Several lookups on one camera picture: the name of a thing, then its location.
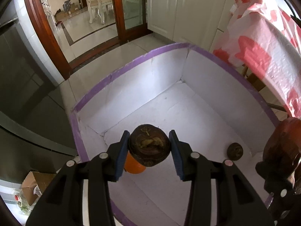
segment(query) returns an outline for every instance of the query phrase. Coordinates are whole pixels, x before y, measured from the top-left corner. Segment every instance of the white tiled wall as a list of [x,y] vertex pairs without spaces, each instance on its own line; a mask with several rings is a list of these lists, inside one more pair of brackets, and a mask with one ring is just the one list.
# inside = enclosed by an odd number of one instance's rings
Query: white tiled wall
[[45,49],[43,48],[37,34],[33,28],[33,25],[30,21],[28,16],[28,12],[26,10],[24,0],[14,0],[16,12],[19,18],[20,25],[25,33],[25,36],[30,43],[34,53],[37,55],[39,60],[37,61],[38,65],[44,71],[44,73],[49,76],[50,80],[54,85],[59,85],[64,81],[64,78],[59,73],[58,69],[55,67],[51,59],[49,58],[48,54],[46,53]]

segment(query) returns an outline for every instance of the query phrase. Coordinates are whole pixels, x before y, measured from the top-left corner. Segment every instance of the crumpled plastic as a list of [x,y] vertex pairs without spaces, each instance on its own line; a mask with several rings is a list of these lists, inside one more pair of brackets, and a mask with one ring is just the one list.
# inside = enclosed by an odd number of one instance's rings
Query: crumpled plastic
[[301,29],[276,0],[235,0],[213,54],[243,64],[272,91],[288,114],[301,118]]

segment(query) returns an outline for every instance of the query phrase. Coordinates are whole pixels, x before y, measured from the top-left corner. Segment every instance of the purple tape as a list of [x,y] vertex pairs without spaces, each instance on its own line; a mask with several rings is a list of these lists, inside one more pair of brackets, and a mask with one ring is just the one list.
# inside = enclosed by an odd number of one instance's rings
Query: purple tape
[[[204,49],[199,48],[198,46],[192,45],[190,43],[174,43],[174,44],[169,44],[157,49],[154,49],[150,52],[148,52],[145,55],[142,55],[130,63],[126,64],[124,67],[114,71],[110,75],[108,75],[106,78],[102,79],[98,84],[96,84],[89,92],[87,92],[83,98],[75,105],[73,111],[70,114],[70,122],[71,122],[71,128],[73,132],[73,137],[74,141],[76,144],[76,149],[77,152],[81,158],[82,162],[88,161],[88,154],[86,152],[84,142],[82,140],[82,137],[80,135],[80,130],[79,130],[79,124],[76,118],[76,114],[97,94],[99,93],[105,86],[109,85],[112,81],[129,71],[130,69],[136,67],[137,65],[155,57],[158,56],[162,53],[178,49],[178,48],[189,48],[195,52],[198,52],[199,54],[207,57],[214,63],[216,63],[218,66],[222,67],[226,72],[228,72],[230,75],[232,75],[238,82],[240,82],[251,94],[252,96],[258,101],[264,112],[267,114],[271,122],[277,126],[279,124],[279,120],[273,113],[273,111],[267,106],[266,102],[264,101],[263,97],[260,95],[259,92],[257,92],[253,86],[246,81],[245,78],[243,78],[236,70],[234,67],[229,66],[226,64],[224,61],[220,60],[218,57],[215,55],[209,53],[208,51],[205,51]],[[118,221],[121,222],[123,226],[136,226],[132,221],[130,221],[124,213],[119,210],[119,208],[115,205],[115,203],[111,200],[111,206],[112,206],[112,211],[118,219]]]

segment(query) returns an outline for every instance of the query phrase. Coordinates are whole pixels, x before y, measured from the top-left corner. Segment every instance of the wooden door frame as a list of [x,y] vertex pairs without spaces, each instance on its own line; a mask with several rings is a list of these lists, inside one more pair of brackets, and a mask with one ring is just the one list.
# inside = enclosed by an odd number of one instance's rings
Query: wooden door frame
[[144,17],[143,24],[126,30],[122,0],[112,0],[118,37],[112,38],[109,41],[98,45],[96,48],[91,50],[91,52],[79,56],[76,62],[74,62],[73,64],[69,64],[57,40],[55,39],[55,36],[53,35],[47,17],[44,13],[44,8],[41,0],[24,1],[29,18],[42,46],[65,80],[70,77],[70,74],[75,67],[85,62],[88,58],[91,58],[99,54],[101,51],[108,49],[118,43],[126,43],[129,40],[133,40],[151,33],[151,31],[147,29],[147,24],[145,22],[145,8],[142,9],[142,18]]
[[51,61],[62,77],[67,80],[71,67],[66,60],[48,23],[41,0],[24,0],[34,30]]

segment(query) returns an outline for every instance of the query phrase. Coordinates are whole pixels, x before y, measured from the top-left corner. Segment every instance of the brown ball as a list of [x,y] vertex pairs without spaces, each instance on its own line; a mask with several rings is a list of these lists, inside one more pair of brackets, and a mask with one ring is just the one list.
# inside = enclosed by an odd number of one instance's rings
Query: brown ball
[[238,161],[243,156],[243,147],[239,143],[230,144],[227,156],[230,160]]
[[171,144],[160,128],[143,124],[130,135],[128,150],[140,164],[152,167],[167,158]]

